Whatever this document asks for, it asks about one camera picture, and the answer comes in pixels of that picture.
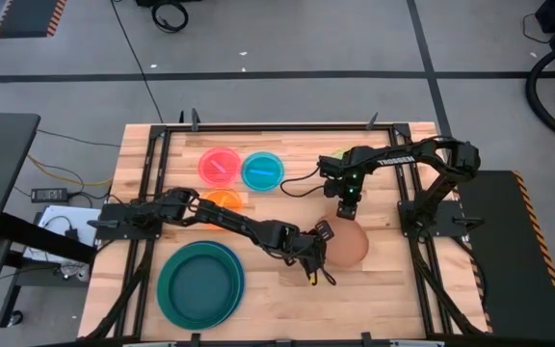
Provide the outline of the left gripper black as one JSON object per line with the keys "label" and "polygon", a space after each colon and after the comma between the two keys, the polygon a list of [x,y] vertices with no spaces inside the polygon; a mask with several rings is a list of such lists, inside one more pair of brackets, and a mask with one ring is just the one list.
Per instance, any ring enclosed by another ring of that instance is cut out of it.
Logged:
{"label": "left gripper black", "polygon": [[336,285],[335,278],[325,269],[327,245],[333,237],[327,220],[321,220],[310,231],[293,233],[286,241],[286,265],[299,263],[312,286],[318,284],[318,272],[329,284]]}

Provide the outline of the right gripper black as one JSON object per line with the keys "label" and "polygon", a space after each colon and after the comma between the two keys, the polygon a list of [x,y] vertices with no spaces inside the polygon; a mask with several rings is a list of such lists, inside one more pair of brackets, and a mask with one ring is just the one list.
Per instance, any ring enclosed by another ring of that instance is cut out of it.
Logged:
{"label": "right gripper black", "polygon": [[325,196],[328,198],[339,197],[345,202],[350,202],[349,207],[341,201],[338,204],[338,217],[353,220],[357,215],[358,202],[361,199],[364,175],[361,173],[348,173],[338,178],[328,178],[325,181]]}

